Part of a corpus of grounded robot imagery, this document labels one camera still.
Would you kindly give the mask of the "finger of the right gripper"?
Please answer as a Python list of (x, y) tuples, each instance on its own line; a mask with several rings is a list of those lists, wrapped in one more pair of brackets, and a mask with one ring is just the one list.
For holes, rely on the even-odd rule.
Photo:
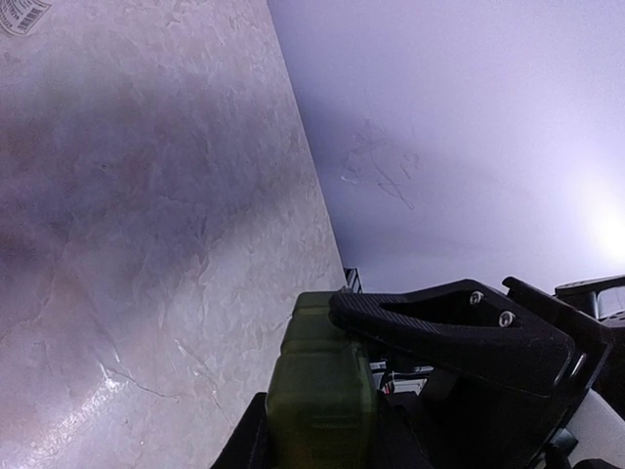
[(329, 317), (387, 350), (539, 398), (554, 393), (575, 351), (566, 333), (471, 279), (402, 294), (337, 292)]

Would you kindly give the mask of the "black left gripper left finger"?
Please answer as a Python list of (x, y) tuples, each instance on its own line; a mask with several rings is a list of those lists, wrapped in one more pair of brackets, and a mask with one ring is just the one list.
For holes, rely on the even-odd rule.
[(257, 393), (245, 409), (211, 469), (269, 467), (269, 427), (266, 393)]

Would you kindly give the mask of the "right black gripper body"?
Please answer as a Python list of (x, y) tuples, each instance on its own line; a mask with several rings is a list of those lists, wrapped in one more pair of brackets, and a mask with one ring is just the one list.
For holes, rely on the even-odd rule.
[(507, 277), (495, 289), (574, 340), (554, 393), (539, 398), (428, 365), (419, 399), (436, 468), (620, 468), (624, 464), (624, 279), (553, 293)]

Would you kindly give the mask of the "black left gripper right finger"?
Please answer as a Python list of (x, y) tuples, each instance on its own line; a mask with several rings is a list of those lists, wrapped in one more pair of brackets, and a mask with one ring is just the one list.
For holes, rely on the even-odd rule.
[(379, 395), (376, 468), (435, 468), (431, 419), (417, 395)]

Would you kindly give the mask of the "white pill bottle with code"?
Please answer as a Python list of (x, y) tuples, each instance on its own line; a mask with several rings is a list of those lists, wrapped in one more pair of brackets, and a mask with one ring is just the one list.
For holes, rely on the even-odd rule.
[(1, 0), (1, 28), (13, 36), (26, 36), (50, 8), (39, 0)]

